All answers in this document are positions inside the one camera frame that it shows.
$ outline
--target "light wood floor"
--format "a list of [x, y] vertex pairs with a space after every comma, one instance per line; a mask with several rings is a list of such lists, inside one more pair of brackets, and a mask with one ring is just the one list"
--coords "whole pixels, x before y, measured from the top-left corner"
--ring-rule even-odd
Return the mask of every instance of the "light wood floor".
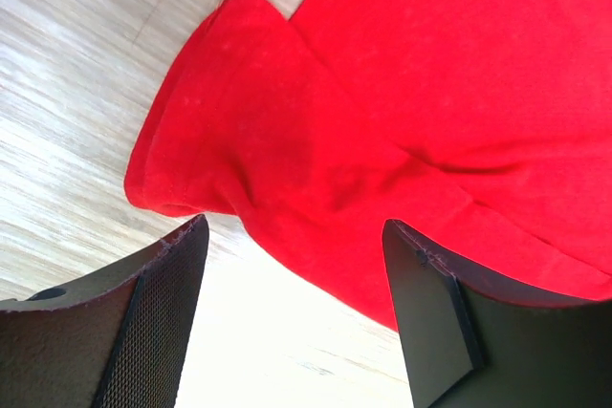
[[[180, 223], [131, 207], [122, 177], [165, 71], [218, 2], [0, 0], [0, 299]], [[235, 218], [209, 219], [178, 407], [411, 406], [396, 334], [282, 268]]]

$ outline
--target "red cloth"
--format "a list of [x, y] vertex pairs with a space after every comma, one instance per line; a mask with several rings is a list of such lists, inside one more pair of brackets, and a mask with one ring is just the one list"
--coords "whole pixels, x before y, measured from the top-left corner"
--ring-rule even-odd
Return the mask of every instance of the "red cloth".
[[129, 201], [240, 216], [395, 328], [401, 219], [528, 284], [612, 297], [612, 0], [225, 0], [138, 138]]

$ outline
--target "folded fabric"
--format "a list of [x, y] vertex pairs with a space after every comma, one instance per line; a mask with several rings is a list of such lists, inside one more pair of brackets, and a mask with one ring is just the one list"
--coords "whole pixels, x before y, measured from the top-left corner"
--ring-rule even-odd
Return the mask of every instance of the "folded fabric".
[[238, 215], [390, 328], [389, 218], [522, 282], [612, 297], [612, 0], [305, 0], [289, 21], [225, 0], [170, 68], [125, 190]]

